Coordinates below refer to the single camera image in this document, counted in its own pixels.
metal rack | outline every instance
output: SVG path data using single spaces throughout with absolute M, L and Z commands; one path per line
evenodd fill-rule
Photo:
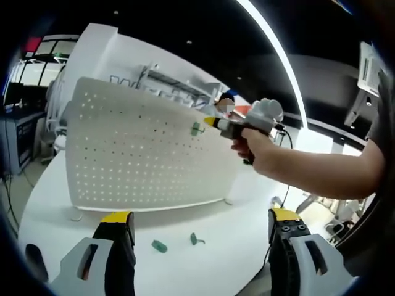
M 182 82 L 179 79 L 171 77 L 168 74 L 164 74 L 158 70 L 154 70 L 151 68 L 151 66 L 143 67 L 140 78 L 136 83 L 136 89 L 140 89 L 145 84 L 144 82 L 147 79 L 158 81 L 167 86 L 170 86 L 173 88 L 173 92 L 183 91 L 189 94 L 194 102 L 193 105 L 196 105 L 198 99 L 202 99 L 206 104 L 208 104 L 216 95 L 216 91 L 213 91 L 213 93 L 210 94 L 207 91 L 198 88 L 197 86 L 190 85 L 188 83 Z

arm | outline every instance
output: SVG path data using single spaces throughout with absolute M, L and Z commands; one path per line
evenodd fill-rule
M 361 199 L 374 193 L 385 167 L 381 150 L 371 140 L 359 157 L 314 154 L 274 145 L 251 129 L 243 131 L 248 146 L 236 142 L 232 149 L 242 157 L 255 155 L 256 172 L 307 192 L 332 199 Z

computer monitor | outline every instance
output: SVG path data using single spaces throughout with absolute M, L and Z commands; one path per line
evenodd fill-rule
M 47 90 L 46 86 L 25 85 L 22 94 L 23 108 L 44 110 Z
M 10 82 L 6 88 L 4 105 L 18 104 L 22 96 L 23 96 L 23 84 L 17 82 Z

hand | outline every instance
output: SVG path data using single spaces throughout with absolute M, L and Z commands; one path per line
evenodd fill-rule
M 260 174 L 264 174 L 267 164 L 271 158 L 271 153 L 278 147 L 273 144 L 268 136 L 260 132 L 245 128 L 241 133 L 244 139 L 234 140 L 232 149 L 238 152 L 241 158 L 248 159 L 248 154 L 251 151 L 255 156 L 254 169 Z

green plastic part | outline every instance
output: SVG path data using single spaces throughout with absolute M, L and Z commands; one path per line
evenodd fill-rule
M 191 128 L 191 135 L 192 137 L 196 137 L 199 133 L 204 133 L 205 130 L 205 128 L 200 129 L 200 123 L 195 122 Z
M 196 245 L 198 242 L 202 242 L 203 244 L 206 244 L 204 240 L 196 238 L 195 232 L 192 232 L 191 234 L 191 242 L 193 245 Z
M 153 246 L 160 253 L 166 253 L 167 252 L 167 246 L 163 242 L 160 242 L 159 240 L 154 239 L 154 241 L 152 242 L 151 246 Z

